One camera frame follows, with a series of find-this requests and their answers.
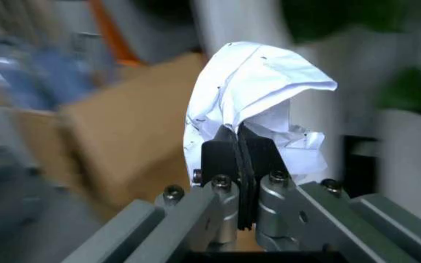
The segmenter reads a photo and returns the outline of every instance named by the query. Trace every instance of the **brown cardboard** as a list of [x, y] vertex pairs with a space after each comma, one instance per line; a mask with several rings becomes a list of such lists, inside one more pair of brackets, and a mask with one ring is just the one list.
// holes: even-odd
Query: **brown cardboard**
[[184, 118], [202, 60], [186, 54], [61, 110], [98, 196], [121, 208], [188, 188]]
[[61, 133], [56, 113], [12, 110], [27, 147], [40, 163], [49, 181], [79, 191], [81, 177]]

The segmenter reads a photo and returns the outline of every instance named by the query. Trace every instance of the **white paper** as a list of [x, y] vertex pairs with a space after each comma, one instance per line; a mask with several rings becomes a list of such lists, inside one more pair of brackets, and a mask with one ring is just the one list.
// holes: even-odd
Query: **white paper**
[[243, 121], [274, 140], [292, 176], [322, 171], [327, 167], [319, 152], [324, 135], [290, 124], [289, 98], [307, 89], [336, 87], [292, 51], [249, 42], [226, 44], [202, 70], [187, 108], [183, 147], [190, 180], [201, 167], [201, 145], [214, 138], [220, 125], [237, 132]]

